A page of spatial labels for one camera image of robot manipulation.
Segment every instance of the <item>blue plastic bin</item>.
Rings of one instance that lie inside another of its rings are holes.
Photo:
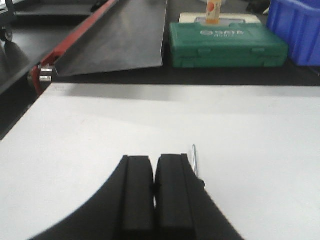
[[[267,27],[299,66],[320,66],[320,0],[271,0]]]

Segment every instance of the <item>cart wheel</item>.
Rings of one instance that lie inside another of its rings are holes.
[[[13,38],[13,33],[11,26],[7,25],[0,29],[0,39],[6,43],[11,42]]]

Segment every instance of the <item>green plastic case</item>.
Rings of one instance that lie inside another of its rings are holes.
[[[280,67],[288,45],[260,23],[171,23],[175,68]]]

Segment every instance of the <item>white table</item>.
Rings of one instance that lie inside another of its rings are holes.
[[[246,240],[320,239],[320,88],[54,83],[0,143],[0,239],[85,203],[122,155],[187,153]]]

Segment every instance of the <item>metal rod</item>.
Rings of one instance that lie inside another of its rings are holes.
[[[197,149],[196,149],[196,145],[192,145],[192,155],[193,155],[193,170],[194,170],[194,174],[196,175],[196,177],[198,178],[198,159],[197,159]]]

